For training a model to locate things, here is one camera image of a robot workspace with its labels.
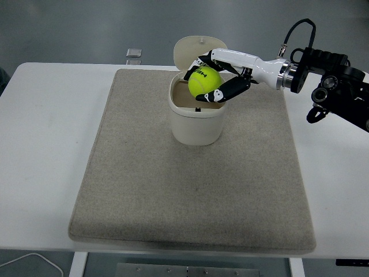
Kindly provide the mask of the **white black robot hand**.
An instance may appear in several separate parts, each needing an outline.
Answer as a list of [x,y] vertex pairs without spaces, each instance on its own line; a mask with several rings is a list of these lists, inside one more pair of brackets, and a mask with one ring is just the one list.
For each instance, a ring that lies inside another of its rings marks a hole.
[[264,61],[255,55],[216,48],[199,56],[189,67],[184,80],[188,81],[191,74],[201,66],[235,74],[234,78],[218,88],[195,97],[200,102],[223,103],[248,90],[252,83],[265,83],[273,89],[281,89],[284,87],[288,65],[289,62],[283,58]]

